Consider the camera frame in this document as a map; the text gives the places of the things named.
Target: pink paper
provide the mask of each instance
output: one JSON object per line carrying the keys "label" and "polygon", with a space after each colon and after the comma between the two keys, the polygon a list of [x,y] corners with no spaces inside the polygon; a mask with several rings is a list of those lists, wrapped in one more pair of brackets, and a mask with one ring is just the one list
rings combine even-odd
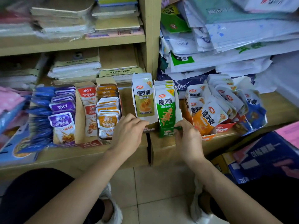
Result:
{"label": "pink paper", "polygon": [[299,121],[282,127],[275,132],[299,149]]}

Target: left hand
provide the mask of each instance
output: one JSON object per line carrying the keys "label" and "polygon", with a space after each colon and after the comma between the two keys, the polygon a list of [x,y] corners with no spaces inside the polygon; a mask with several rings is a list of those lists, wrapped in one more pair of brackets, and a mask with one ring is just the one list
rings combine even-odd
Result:
{"label": "left hand", "polygon": [[148,121],[136,118],[132,114],[122,116],[114,129],[112,149],[121,150],[126,158],[129,158],[140,145],[143,129],[148,124]]}

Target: tile floor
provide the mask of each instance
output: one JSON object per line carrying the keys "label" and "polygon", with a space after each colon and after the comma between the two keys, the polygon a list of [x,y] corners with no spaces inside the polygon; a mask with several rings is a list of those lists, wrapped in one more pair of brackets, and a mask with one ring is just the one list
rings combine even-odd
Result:
{"label": "tile floor", "polygon": [[122,169],[110,183],[123,224],[194,224],[189,215],[194,174],[185,165]]}

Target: leg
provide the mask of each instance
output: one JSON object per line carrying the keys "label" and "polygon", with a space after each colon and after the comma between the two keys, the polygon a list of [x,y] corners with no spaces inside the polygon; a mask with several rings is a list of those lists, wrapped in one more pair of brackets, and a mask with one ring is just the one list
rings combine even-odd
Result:
{"label": "leg", "polygon": [[[26,222],[73,180],[71,176],[53,168],[35,169],[20,175],[2,198],[0,220],[2,223],[12,224]],[[105,205],[109,206],[109,200],[97,200],[84,224],[101,220],[105,214]],[[106,219],[112,216],[109,211],[111,212],[111,209],[106,211]]]}

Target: pink book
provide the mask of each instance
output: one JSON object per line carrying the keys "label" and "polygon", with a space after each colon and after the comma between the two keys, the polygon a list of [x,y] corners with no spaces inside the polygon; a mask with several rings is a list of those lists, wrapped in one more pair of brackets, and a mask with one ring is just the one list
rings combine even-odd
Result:
{"label": "pink book", "polygon": [[85,39],[95,38],[107,38],[107,37],[123,37],[131,35],[144,35],[143,28],[121,31],[109,31],[109,32],[94,32],[85,35]]}

